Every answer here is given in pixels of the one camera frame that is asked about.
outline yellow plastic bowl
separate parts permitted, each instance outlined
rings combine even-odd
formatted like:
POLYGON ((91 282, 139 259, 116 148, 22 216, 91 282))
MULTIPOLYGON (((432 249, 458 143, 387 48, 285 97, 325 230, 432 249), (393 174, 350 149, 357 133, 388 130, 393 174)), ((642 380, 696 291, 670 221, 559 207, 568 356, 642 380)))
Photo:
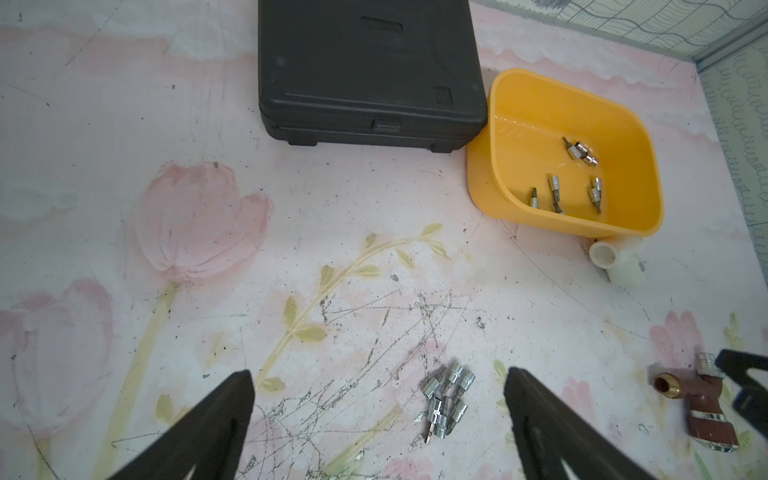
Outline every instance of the yellow plastic bowl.
POLYGON ((514 68, 493 82, 488 125, 467 146, 472 201, 493 218, 603 238, 648 237, 661 227, 664 199, 650 135, 626 107, 533 72, 514 68), (582 141, 600 161, 572 160, 563 137, 582 141), (556 214, 548 175, 560 180, 556 214), (602 213, 589 198, 603 181, 602 213), (538 191, 538 209, 528 206, 538 191))

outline wall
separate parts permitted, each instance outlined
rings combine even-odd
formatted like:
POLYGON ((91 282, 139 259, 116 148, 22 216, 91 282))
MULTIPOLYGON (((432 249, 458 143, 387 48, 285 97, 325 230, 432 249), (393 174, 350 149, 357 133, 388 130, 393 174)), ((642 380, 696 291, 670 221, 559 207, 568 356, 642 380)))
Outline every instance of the wall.
POLYGON ((689 58, 768 10, 765 0, 480 0, 689 58))
POLYGON ((768 36, 706 70, 701 84, 768 283, 768 36))

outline flower stem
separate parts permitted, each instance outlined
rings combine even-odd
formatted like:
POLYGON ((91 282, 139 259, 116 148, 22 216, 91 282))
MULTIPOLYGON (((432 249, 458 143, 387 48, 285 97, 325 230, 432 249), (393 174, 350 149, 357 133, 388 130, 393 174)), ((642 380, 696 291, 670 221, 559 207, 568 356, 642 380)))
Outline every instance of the flower stem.
POLYGON ((363 433, 353 444, 338 454, 328 465, 324 466, 322 470, 323 474, 330 478, 342 478, 343 474, 352 472, 354 469, 353 462, 355 461, 357 454, 360 453, 360 451, 363 450, 379 433, 392 426, 400 413, 402 413, 402 409, 399 406, 390 410, 389 413, 384 415, 372 429, 363 433))
POLYGON ((51 437, 36 440, 38 459, 38 480, 50 480, 51 476, 51 437))
POLYGON ((262 365, 261 370, 259 370, 259 373, 256 375, 256 378, 253 381, 255 388, 259 389, 259 384, 266 378, 267 375, 270 374, 270 370, 272 370, 272 368, 275 366, 277 359, 280 357, 280 355, 283 354, 283 351, 285 351, 286 347, 288 347, 288 344, 293 339, 293 332, 298 330, 304 324, 304 321, 310 315, 312 310, 320 303, 320 300, 324 299, 326 296, 328 296, 329 293, 334 291, 334 289, 352 272, 360 268, 365 262, 375 257, 379 253, 391 248, 408 245, 416 241, 425 241, 425 239, 422 237, 402 238, 399 240, 392 240, 390 242, 382 243, 377 247, 372 247, 369 250, 365 250, 362 252, 362 255, 357 257, 357 260, 352 262, 352 264, 345 268, 343 272, 339 273, 336 278, 321 288, 317 295, 315 295, 315 297, 312 299, 310 304, 307 305, 307 307, 298 315, 296 322, 294 322, 291 328, 289 328, 283 334, 282 338, 280 338, 280 341, 277 342, 275 347, 272 349, 270 356, 266 358, 266 361, 262 365))
POLYGON ((124 437, 125 429, 128 426, 128 422, 131 420, 131 413, 133 412, 134 404, 136 403, 141 380, 144 378, 144 373, 147 371, 147 364, 152 357, 154 344, 157 342, 157 336, 170 316, 170 306, 174 302, 174 298, 178 291, 179 284, 176 282, 169 282, 157 298, 157 305, 152 312, 152 316, 149 319, 144 335, 141 337, 139 347, 134 353, 131 366, 128 367, 128 372, 123 380, 123 386, 120 388, 120 393, 118 394, 118 400, 116 401, 114 409, 112 410, 112 415, 109 418, 107 432, 104 434, 104 439, 101 441, 96 466, 92 475, 94 480, 102 480, 112 473, 114 461, 118 453, 117 449, 112 445, 112 442, 124 437))

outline brass pipe connector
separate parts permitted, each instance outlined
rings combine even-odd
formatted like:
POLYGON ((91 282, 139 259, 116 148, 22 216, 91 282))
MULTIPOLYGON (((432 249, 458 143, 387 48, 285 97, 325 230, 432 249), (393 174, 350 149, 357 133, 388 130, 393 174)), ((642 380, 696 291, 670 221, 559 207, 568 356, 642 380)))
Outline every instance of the brass pipe connector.
POLYGON ((739 448, 736 429, 720 407, 723 374, 714 365, 712 354, 698 354, 696 374, 690 378, 664 372, 656 375, 652 384, 667 398, 685 398, 690 436, 718 452, 733 452, 739 448))

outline white pvc pipe fitting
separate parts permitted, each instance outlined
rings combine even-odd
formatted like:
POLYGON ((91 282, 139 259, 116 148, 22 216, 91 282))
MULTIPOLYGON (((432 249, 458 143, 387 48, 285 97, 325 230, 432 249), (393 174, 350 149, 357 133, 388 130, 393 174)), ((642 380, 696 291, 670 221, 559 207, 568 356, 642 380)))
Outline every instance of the white pvc pipe fitting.
POLYGON ((637 252, 644 240, 639 237, 610 237, 589 247, 592 263, 608 273, 608 279, 623 288, 634 288, 648 276, 637 252))

